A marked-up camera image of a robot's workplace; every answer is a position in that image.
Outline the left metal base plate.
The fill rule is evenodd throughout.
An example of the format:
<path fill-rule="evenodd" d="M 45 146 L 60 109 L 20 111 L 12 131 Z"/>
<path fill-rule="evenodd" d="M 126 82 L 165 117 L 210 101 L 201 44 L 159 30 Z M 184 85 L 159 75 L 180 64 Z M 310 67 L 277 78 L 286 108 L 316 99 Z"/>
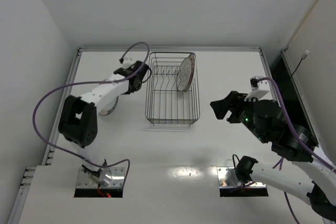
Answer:
<path fill-rule="evenodd" d="M 125 168 L 123 167 L 112 167 L 103 169 L 100 176 L 90 175 L 85 172 L 83 168 L 79 169 L 76 188 L 79 189 L 93 189 L 100 187 L 102 189 L 106 188 L 121 188 L 124 183 L 125 178 Z"/>

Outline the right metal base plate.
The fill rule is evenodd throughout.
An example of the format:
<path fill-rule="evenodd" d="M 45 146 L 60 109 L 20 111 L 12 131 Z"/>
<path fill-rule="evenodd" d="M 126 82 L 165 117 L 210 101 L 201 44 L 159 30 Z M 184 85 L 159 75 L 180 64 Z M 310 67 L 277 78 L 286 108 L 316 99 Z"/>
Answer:
<path fill-rule="evenodd" d="M 234 167 L 217 167 L 217 177 L 220 189 L 243 189 L 243 188 L 266 188 L 267 185 L 261 182 L 242 183 L 238 180 Z"/>

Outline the white plate dark rim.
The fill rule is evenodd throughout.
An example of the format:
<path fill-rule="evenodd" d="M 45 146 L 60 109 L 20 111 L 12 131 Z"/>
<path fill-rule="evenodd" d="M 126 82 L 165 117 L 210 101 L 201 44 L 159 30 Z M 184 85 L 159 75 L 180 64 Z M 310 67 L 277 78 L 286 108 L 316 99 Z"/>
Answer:
<path fill-rule="evenodd" d="M 176 86 L 178 91 L 185 91 L 189 85 L 191 78 L 191 60 L 189 57 L 185 58 L 178 70 L 177 78 L 176 78 Z"/>

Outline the metal base plate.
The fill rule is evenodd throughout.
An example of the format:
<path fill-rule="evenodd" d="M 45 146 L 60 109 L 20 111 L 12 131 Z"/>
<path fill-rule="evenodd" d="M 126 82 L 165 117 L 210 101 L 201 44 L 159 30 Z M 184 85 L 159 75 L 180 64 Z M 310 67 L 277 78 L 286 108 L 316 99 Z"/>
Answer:
<path fill-rule="evenodd" d="M 243 188 L 266 188 L 267 185 L 261 182 L 242 183 L 238 180 L 234 167 L 217 167 L 217 177 L 220 189 L 243 189 Z"/>
<path fill-rule="evenodd" d="M 123 167 L 112 167 L 103 169 L 100 176 L 90 175 L 85 172 L 83 168 L 79 169 L 76 188 L 79 189 L 93 189 L 100 187 L 102 189 L 106 188 L 121 188 L 124 183 L 125 178 L 125 168 Z"/>

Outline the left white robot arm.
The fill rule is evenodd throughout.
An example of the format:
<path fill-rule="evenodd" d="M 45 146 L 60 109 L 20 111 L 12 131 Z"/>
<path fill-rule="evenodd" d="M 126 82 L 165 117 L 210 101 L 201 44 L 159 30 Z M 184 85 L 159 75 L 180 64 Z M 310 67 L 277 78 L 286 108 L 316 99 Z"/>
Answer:
<path fill-rule="evenodd" d="M 65 99 L 58 131 L 83 157 L 82 167 L 91 177 L 100 178 L 109 170 L 94 142 L 98 135 L 98 114 L 119 96 L 139 91 L 150 71 L 150 67 L 141 61 L 127 60 L 94 89 Z"/>

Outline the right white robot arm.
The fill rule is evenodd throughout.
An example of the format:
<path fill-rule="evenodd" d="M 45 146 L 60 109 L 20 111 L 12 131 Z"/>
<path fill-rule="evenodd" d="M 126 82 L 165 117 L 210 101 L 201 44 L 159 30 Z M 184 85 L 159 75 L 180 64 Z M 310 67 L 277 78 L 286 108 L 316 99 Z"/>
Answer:
<path fill-rule="evenodd" d="M 314 152 L 318 141 L 309 130 L 289 125 L 277 101 L 261 100 L 253 94 L 231 91 L 210 106 L 217 119 L 230 113 L 228 123 L 243 124 L 261 143 L 270 143 L 274 153 L 308 176 L 306 180 L 293 178 L 253 157 L 242 156 L 234 166 L 242 184 L 265 183 L 302 200 L 322 218 L 335 221 L 335 168 Z"/>

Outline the orange sunburst plate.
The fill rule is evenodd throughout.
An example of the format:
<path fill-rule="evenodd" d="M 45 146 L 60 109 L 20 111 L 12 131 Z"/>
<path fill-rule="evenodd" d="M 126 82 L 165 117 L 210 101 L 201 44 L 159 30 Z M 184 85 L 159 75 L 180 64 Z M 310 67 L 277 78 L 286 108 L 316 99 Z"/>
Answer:
<path fill-rule="evenodd" d="M 196 69 L 196 56 L 195 56 L 195 54 L 191 53 L 188 58 L 191 62 L 191 72 L 190 72 L 190 77 L 189 77 L 188 83 L 187 83 L 187 85 L 184 89 L 185 92 L 187 92 L 190 89 L 190 87 L 193 83 L 194 75 L 195 75 L 195 69 Z"/>

